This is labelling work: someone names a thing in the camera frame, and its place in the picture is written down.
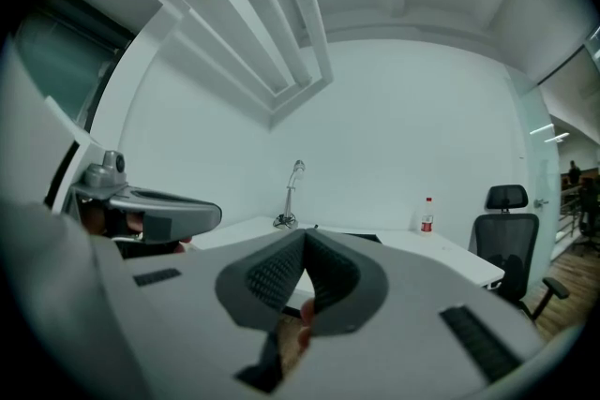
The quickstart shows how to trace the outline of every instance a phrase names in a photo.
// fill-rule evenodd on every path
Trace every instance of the black office chair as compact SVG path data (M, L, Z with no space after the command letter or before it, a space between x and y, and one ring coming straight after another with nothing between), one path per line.
M505 300L536 320L552 295L559 299L569 296L569 290L554 278L544 278L548 290L531 313L521 299L527 293L533 248L539 228L534 214L511 214L509 209L526 207L529 200L522 185L496 185L489 190L487 210L501 210L500 214L480 215L475 220L477 255L504 270L502 283L494 291Z

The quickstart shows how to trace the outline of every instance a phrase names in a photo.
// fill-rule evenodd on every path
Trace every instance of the person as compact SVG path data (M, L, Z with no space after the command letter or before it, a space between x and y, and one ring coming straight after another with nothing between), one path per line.
M569 180L571 185L579 184L579 177L581 176L581 170L575 165L575 160L571 160L571 170L569 171Z
M583 186L579 190L579 199L581 201L581 212L585 215L581 217L582 230L590 237L595 234L595 223L598 217L598 189L593 179L583 179Z

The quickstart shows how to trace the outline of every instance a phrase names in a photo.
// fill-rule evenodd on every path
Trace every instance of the ceiling light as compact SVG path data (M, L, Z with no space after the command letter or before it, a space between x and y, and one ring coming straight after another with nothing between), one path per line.
M547 126L541 126L541 127L537 128L536 130L531 131L529 133L529 135L533 135L533 134L536 134L538 132L543 132L544 130L547 130L547 129L553 128L553 127L554 127L554 124L548 124Z
M568 136L568 135L570 135L570 134L569 134L569 132L564 132L563 134L561 134L561 135L557 135L556 137L552 137L551 139L548 139L548 140L547 140L547 141L545 141L545 142L549 142L549 141L557 141L558 139L563 139L564 137L566 137L566 136Z

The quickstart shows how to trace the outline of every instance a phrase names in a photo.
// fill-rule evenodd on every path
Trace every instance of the chair armrest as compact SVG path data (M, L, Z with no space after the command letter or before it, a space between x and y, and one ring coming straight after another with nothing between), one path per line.
M546 284L549 290L561 300L568 298L569 294L571 293L567 287L565 287L555 278L547 276L544 279L544 284Z

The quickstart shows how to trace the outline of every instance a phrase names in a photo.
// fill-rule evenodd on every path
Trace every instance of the black vent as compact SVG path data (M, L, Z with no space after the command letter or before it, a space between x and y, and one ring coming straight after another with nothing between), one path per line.
M490 383L519 366L517 358L466 306L448 308L440 315Z
M134 275L133 280L135 280L135 283L138 284L138 287L145 287L146 285L156 284L157 282L169 280L170 278L174 278L179 275L181 275L181 272L179 272L177 269L165 269L156 270L155 272L150 272L149 274Z

